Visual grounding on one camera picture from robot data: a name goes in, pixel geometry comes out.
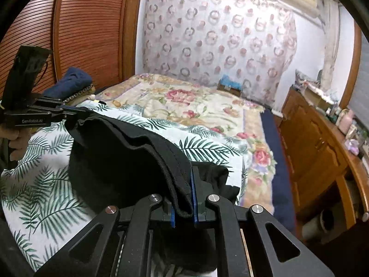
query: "cable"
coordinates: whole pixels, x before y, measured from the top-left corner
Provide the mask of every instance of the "cable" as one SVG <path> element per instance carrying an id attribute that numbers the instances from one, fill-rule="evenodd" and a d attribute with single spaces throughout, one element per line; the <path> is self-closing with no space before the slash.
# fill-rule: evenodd
<path id="1" fill-rule="evenodd" d="M 38 79 L 38 81 L 35 83 L 35 85 L 33 87 L 35 87 L 40 82 L 40 80 L 42 79 L 42 77 L 44 76 L 44 74 L 45 74 L 45 72 L 47 70 L 47 66 L 48 66 L 48 61 L 46 61 L 46 68 L 45 68 L 44 72 L 42 73 L 40 79 Z"/>

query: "blue bed sheet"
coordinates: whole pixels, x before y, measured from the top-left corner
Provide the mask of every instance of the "blue bed sheet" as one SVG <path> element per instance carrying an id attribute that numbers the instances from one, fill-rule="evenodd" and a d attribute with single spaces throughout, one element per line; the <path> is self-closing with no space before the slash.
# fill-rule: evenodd
<path id="1" fill-rule="evenodd" d="M 265 140 L 273 151 L 274 159 L 277 162 L 276 174 L 272 180 L 274 217 L 289 231 L 296 234 L 296 215 L 293 206 L 289 170 L 284 156 L 280 135 L 274 122 L 274 116 L 269 109 L 261 113 L 261 120 Z"/>

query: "triangular cutout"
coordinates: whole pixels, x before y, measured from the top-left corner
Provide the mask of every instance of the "triangular cutout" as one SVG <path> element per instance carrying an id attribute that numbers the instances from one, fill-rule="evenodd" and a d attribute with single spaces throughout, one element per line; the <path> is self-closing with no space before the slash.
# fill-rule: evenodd
<path id="1" fill-rule="evenodd" d="M 265 228 L 271 238 L 277 258 L 281 263 L 300 255 L 300 250 L 272 223 L 266 223 Z"/>
<path id="2" fill-rule="evenodd" d="M 101 224 L 96 225 L 81 241 L 69 252 L 70 257 L 83 263 L 89 263 L 95 250 L 96 243 L 103 231 Z"/>

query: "finger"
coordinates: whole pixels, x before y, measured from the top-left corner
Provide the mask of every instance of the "finger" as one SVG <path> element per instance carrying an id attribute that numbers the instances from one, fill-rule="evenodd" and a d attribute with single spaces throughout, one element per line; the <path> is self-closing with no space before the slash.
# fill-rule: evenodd
<path id="1" fill-rule="evenodd" d="M 27 148 L 29 140 L 30 140 L 29 136 L 18 137 L 16 140 L 9 142 L 9 148 L 12 148 L 12 149 Z"/>
<path id="2" fill-rule="evenodd" d="M 18 137 L 18 135 L 19 135 L 19 130 L 9 129 L 5 127 L 4 124 L 0 125 L 0 137 L 2 137 L 3 139 L 14 140 Z"/>
<path id="3" fill-rule="evenodd" d="M 24 128 L 19 131 L 18 137 L 26 137 L 31 135 L 31 128 Z"/>
<path id="4" fill-rule="evenodd" d="M 10 154 L 10 161 L 21 160 L 26 152 L 26 148 L 15 150 Z"/>

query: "green leaf pattern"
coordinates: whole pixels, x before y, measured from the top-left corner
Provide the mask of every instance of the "green leaf pattern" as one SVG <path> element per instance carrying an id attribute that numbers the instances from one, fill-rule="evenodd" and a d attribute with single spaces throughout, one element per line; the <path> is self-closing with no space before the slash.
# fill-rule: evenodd
<path id="1" fill-rule="evenodd" d="M 231 140 L 203 126 L 183 126 L 160 118 L 144 118 L 138 105 L 110 108 L 92 101 L 98 113 L 153 131 L 177 145 L 193 161 L 211 161 L 229 169 L 227 184 L 247 185 L 250 166 L 247 141 Z M 40 129 L 24 158 L 0 177 L 0 203 L 23 255 L 36 271 L 78 233 L 95 214 L 73 191 L 68 177 L 73 138 L 64 121 Z"/>

